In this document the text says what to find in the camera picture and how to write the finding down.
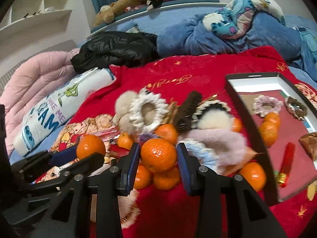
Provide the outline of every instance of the mandarin orange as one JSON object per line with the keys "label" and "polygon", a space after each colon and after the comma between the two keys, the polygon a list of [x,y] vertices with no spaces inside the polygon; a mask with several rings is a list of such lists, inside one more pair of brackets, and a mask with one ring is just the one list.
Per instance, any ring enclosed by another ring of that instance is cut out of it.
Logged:
{"label": "mandarin orange", "polygon": [[175,167],[175,147],[165,139],[150,139],[141,148],[141,161],[152,173],[164,173]]}
{"label": "mandarin orange", "polygon": [[242,122],[240,119],[235,118],[232,123],[231,131],[240,132],[242,129]]}
{"label": "mandarin orange", "polygon": [[256,192],[263,189],[266,183],[266,174],[259,163],[250,162],[240,169],[241,174]]}
{"label": "mandarin orange", "polygon": [[154,134],[158,135],[160,138],[168,140],[172,145],[176,145],[178,133],[173,124],[163,124],[159,126]]}
{"label": "mandarin orange", "polygon": [[144,189],[148,187],[152,182],[152,174],[145,166],[139,165],[137,167],[137,175],[135,176],[134,188]]}
{"label": "mandarin orange", "polygon": [[117,140],[117,145],[120,148],[124,148],[130,150],[133,144],[133,139],[131,139],[130,135],[126,132],[120,134]]}
{"label": "mandarin orange", "polygon": [[100,153],[103,156],[106,154],[106,147],[103,141],[95,135],[83,135],[77,144],[77,158],[82,160],[95,152]]}
{"label": "mandarin orange", "polygon": [[153,175],[153,184],[156,188],[163,191],[173,189],[180,181],[180,170],[177,167],[174,167],[166,173]]}
{"label": "mandarin orange", "polygon": [[271,147],[277,140],[278,130],[275,123],[265,121],[259,127],[259,133],[266,147]]}
{"label": "mandarin orange", "polygon": [[280,127],[280,117],[276,113],[268,113],[263,121],[270,121],[276,124],[277,129]]}

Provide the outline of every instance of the green cartoon character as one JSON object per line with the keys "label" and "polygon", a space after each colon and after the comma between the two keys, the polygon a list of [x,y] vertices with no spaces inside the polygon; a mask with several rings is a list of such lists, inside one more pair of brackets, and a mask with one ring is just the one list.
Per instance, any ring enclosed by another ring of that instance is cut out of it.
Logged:
{"label": "green cartoon character", "polygon": [[78,96],[78,87],[79,83],[76,83],[74,86],[72,87],[68,87],[63,93],[58,94],[59,98],[58,98],[58,102],[59,104],[62,106],[63,102],[61,100],[61,98],[66,95],[67,97],[77,97]]}

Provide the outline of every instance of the fluffy pink scrunchie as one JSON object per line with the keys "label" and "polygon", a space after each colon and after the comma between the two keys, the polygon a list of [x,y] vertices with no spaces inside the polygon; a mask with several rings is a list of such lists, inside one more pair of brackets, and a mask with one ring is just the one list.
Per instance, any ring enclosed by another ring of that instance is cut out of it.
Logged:
{"label": "fluffy pink scrunchie", "polygon": [[246,140],[237,132],[227,129],[194,129],[179,137],[192,138],[215,150],[221,166],[236,165],[246,154]]}

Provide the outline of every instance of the gray striped fabric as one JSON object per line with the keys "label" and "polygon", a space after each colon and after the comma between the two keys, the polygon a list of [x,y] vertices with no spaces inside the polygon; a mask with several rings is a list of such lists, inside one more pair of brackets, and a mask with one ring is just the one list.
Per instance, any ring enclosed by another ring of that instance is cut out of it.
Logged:
{"label": "gray striped fabric", "polygon": [[59,43],[57,45],[48,47],[32,56],[30,56],[29,58],[22,60],[21,62],[19,62],[17,65],[13,66],[9,71],[7,71],[2,77],[0,77],[0,95],[2,94],[5,85],[9,82],[9,80],[11,79],[11,76],[14,74],[15,70],[18,69],[21,64],[23,64],[24,62],[26,62],[28,59],[32,58],[35,55],[38,55],[40,53],[44,53],[44,52],[51,52],[51,51],[66,51],[66,52],[70,52],[71,50],[73,50],[74,48],[76,48],[76,44],[73,40],[67,40],[65,42]]}

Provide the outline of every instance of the brown plush toy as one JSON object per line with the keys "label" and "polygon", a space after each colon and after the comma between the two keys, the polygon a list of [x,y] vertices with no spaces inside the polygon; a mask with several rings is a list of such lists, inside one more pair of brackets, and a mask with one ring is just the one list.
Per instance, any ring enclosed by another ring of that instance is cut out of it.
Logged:
{"label": "brown plush toy", "polygon": [[102,23],[111,23],[115,20],[115,17],[125,13],[125,9],[129,6],[135,7],[141,4],[142,0],[119,0],[112,3],[106,9],[101,10],[96,15],[94,26],[98,26]]}

